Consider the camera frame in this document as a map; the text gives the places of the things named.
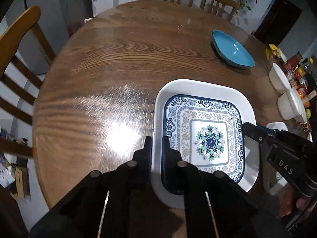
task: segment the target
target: floor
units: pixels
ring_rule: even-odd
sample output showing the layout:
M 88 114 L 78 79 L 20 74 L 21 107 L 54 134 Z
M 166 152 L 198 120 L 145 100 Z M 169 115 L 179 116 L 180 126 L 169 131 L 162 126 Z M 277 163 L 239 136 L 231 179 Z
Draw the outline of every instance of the floor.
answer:
M 40 75 L 39 78 L 43 80 L 45 75 Z M 34 97 L 37 97 L 39 90 L 31 84 L 27 91 Z M 22 103 L 21 109 L 30 115 L 33 115 L 33 106 L 27 102 Z M 29 146 L 32 146 L 32 126 L 18 120 L 16 137 L 27 138 L 29 140 Z M 27 196 L 26 200 L 19 198 L 18 206 L 21 212 L 21 216 L 28 231 L 39 221 L 49 210 L 44 200 L 42 192 L 40 190 L 39 182 L 35 173 L 34 160 L 28 160 L 29 178 L 30 178 L 30 193 L 31 196 Z

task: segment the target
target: white bowl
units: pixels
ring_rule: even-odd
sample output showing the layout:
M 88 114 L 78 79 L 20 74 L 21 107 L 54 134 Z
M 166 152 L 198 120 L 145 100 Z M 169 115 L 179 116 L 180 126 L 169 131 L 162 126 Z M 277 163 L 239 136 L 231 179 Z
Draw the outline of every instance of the white bowl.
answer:
M 164 87 L 162 87 L 162 89 L 156 97 L 155 102 L 151 174 L 152 187 L 157 197 L 167 206 L 172 208 L 184 208 L 183 196 L 174 195 L 168 192 L 164 188 L 161 180 L 162 138 L 163 130 L 165 130 L 165 128 L 163 128 L 164 111 L 166 109 L 165 105 L 167 104 L 167 101 L 175 95 L 188 95 L 193 97 L 202 97 L 211 100 L 218 100 L 220 102 L 228 102 L 228 104 L 234 105 L 234 107 L 240 113 L 241 124 L 245 122 L 250 122 L 256 125 L 256 119 L 249 101 L 243 94 L 241 94 L 239 91 L 233 88 L 193 80 L 175 80 L 170 83 L 167 83 Z M 204 107 L 208 109 L 208 103 L 205 103 Z M 183 106 L 181 100 L 178 102 L 178 104 L 180 105 L 180 107 Z M 242 187 L 245 191 L 249 191 L 256 181 L 258 172 L 258 143 L 249 137 L 244 137 L 244 173 L 241 179 L 239 180 L 238 185 Z
M 295 118 L 299 122 L 307 122 L 304 104 L 294 87 L 278 98 L 277 106 L 284 120 Z
M 275 90 L 281 94 L 285 93 L 288 89 L 291 88 L 291 85 L 287 80 L 287 77 L 285 76 L 282 69 L 276 63 L 273 63 L 272 69 L 268 77 Z

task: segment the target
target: container lid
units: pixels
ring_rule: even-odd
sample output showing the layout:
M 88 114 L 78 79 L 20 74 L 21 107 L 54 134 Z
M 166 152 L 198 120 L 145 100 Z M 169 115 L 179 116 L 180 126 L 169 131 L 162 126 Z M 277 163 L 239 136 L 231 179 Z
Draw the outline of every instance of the container lid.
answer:
M 295 119 L 299 122 L 307 122 L 305 107 L 297 90 L 294 87 L 292 87 L 291 89 L 287 90 L 286 94 L 289 103 L 291 104 L 291 107 L 294 113 L 296 114 Z
M 283 70 L 276 63 L 273 63 L 273 68 L 276 71 L 276 74 L 278 75 L 279 79 L 283 83 L 284 87 L 286 89 L 290 89 L 291 88 L 291 84 L 287 80 L 287 77 L 285 76 Z

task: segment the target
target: blue plate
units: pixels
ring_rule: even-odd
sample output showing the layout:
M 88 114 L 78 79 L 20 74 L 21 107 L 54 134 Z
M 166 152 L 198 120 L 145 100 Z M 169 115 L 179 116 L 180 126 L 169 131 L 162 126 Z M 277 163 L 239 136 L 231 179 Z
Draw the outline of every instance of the blue plate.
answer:
M 220 30 L 212 32 L 212 43 L 217 53 L 233 67 L 247 69 L 255 62 L 249 52 L 237 40 Z

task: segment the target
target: patterned plate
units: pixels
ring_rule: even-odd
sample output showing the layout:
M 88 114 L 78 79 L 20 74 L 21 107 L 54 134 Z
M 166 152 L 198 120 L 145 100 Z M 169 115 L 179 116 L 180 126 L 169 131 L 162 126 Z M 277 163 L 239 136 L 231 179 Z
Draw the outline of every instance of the patterned plate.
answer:
M 164 107 L 163 136 L 199 170 L 221 170 L 238 183 L 244 172 L 241 117 L 229 102 L 175 95 Z

